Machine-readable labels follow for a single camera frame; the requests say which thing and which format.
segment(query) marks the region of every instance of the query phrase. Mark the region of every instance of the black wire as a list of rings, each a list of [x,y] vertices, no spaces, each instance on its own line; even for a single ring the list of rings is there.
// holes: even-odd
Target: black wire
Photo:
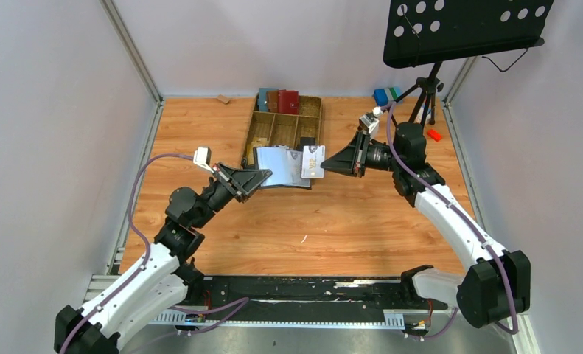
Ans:
[[[413,31],[413,34],[417,37],[417,55],[415,55],[415,63],[413,64],[413,67],[415,67],[415,66],[417,66],[417,63],[419,62],[419,53],[422,51],[422,40],[421,40],[421,38],[419,38],[419,33],[417,33],[417,31],[415,30],[415,27],[413,27],[412,23],[408,20],[408,17],[406,16],[406,12],[404,10],[404,4],[401,4],[399,6],[399,9],[400,9],[400,11],[402,11],[402,16],[404,17],[406,22],[408,22],[408,26],[411,28],[411,31]]]
[[[509,67],[507,67],[506,69],[500,69],[500,67],[499,67],[499,66],[498,66],[498,65],[497,65],[497,64],[496,64],[496,63],[493,61],[493,59],[491,59],[491,58],[489,58],[489,57],[487,57],[487,56],[485,56],[485,55],[483,55],[483,56],[482,56],[482,58],[483,58],[483,59],[489,59],[489,61],[491,62],[491,64],[493,64],[493,65],[494,65],[496,68],[498,68],[498,70],[499,70],[500,72],[507,72],[508,70],[510,70],[510,68],[511,68],[511,67],[512,67],[514,64],[516,64],[516,63],[519,61],[519,59],[521,59],[521,57],[523,57],[524,55],[526,55],[526,53],[528,52],[528,49],[530,49],[530,48],[526,48],[526,51],[525,51],[525,52],[523,52],[523,53],[521,53],[521,55],[520,55],[520,56],[519,56],[519,57],[518,57],[518,58],[517,58],[517,59],[516,59],[516,60],[515,60],[515,61],[514,61],[512,64],[510,64],[510,66],[509,66]]]

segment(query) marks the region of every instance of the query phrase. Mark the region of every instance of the gray floor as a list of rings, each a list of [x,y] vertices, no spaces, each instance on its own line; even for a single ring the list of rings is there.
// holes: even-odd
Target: gray floor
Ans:
[[[440,330],[447,315],[433,316],[434,330]],[[172,327],[149,325],[138,333],[121,353],[148,343]],[[173,336],[137,351],[141,354],[328,354],[328,353],[397,353],[397,354],[511,354],[516,353],[512,340],[495,326],[471,327],[459,316],[449,331],[439,339],[419,343],[404,339],[391,330],[331,330],[290,328],[220,327],[209,333],[188,338]]]

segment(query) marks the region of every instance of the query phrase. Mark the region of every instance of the robotic arm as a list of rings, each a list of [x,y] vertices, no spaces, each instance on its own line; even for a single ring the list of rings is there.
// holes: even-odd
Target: robotic arm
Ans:
[[[188,187],[175,190],[165,210],[165,224],[150,245],[149,258],[139,258],[116,282],[79,310],[64,307],[57,315],[55,351],[60,352],[75,327],[92,315],[74,333],[66,353],[117,354],[151,319],[168,307],[201,293],[203,274],[193,260],[204,235],[196,231],[228,202],[246,202],[272,172],[236,170],[221,162],[209,166],[211,151],[196,150],[193,162],[211,173],[209,185],[197,194]],[[119,291],[109,302],[103,300]]]
[[[395,152],[416,177],[444,199],[406,171],[394,158],[389,145],[374,139],[378,131],[378,116],[382,112],[380,107],[376,107],[359,118],[358,132],[352,141],[322,162],[321,166],[328,171],[357,177],[363,177],[367,167],[392,171],[397,192],[433,223],[467,270],[464,277],[436,270],[431,265],[405,271],[402,273],[402,284],[406,289],[404,295],[409,299],[436,299],[458,306],[464,318],[476,328],[510,317],[509,298],[500,266],[489,251],[491,246],[494,252],[501,254],[498,259],[506,271],[516,313],[528,310],[530,262],[527,256],[521,251],[509,252],[493,240],[456,201],[445,180],[425,161],[423,127],[414,122],[397,125]],[[472,228],[482,236],[483,241]]]

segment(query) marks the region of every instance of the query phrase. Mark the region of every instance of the round hole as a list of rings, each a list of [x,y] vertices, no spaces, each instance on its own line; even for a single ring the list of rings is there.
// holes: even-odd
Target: round hole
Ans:
[[[400,16],[404,16],[404,14],[408,11],[408,6],[406,4],[401,4],[397,7],[397,14]]]
[[[426,11],[426,3],[420,1],[415,7],[415,11],[417,11],[417,13],[423,13],[424,11]]]
[[[545,6],[541,6],[537,9],[537,11],[534,13],[534,15],[536,17],[541,17],[541,16],[543,16],[544,13],[545,13]]]
[[[528,9],[521,9],[519,14],[517,15],[517,18],[520,20],[523,20],[524,18],[526,18],[527,15],[528,15]]]
[[[510,11],[504,11],[504,13],[502,14],[502,17],[500,17],[500,20],[502,22],[506,22],[506,21],[508,21],[509,18],[510,18]]]
[[[434,3],[434,10],[441,11],[443,10],[443,6],[445,6],[444,0],[436,0]]]
[[[393,32],[393,34],[396,37],[402,37],[402,35],[404,34],[404,27],[403,26],[395,27],[395,31]]]
[[[439,27],[441,26],[441,22],[439,21],[434,21],[432,24],[430,24],[430,31],[432,32],[436,32],[439,30]]]

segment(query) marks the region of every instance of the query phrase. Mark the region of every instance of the perforated black panel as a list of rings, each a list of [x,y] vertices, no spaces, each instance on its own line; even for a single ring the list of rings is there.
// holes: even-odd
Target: perforated black panel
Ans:
[[[391,0],[383,61],[394,68],[406,68],[540,46],[553,2]],[[410,25],[399,10],[403,4]],[[418,30],[419,40],[411,25]]]

